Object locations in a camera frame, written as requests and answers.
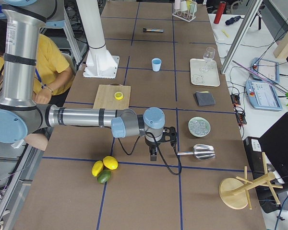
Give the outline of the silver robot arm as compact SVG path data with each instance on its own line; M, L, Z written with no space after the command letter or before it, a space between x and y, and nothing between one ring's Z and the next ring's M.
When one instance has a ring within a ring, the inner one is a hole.
M143 115L131 109L67 109L36 104L32 98L39 30L64 17L61 0L5 0L1 7L7 17L4 80L0 95L0 142L14 143L44 127L110 127L115 138L143 136L150 159L160 155L164 141L165 115L148 108Z

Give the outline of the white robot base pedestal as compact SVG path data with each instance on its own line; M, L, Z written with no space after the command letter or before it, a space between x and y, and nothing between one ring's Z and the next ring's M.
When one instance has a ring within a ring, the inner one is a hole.
M89 46L84 77L114 79L120 57L107 50L96 0L78 0L78 10Z

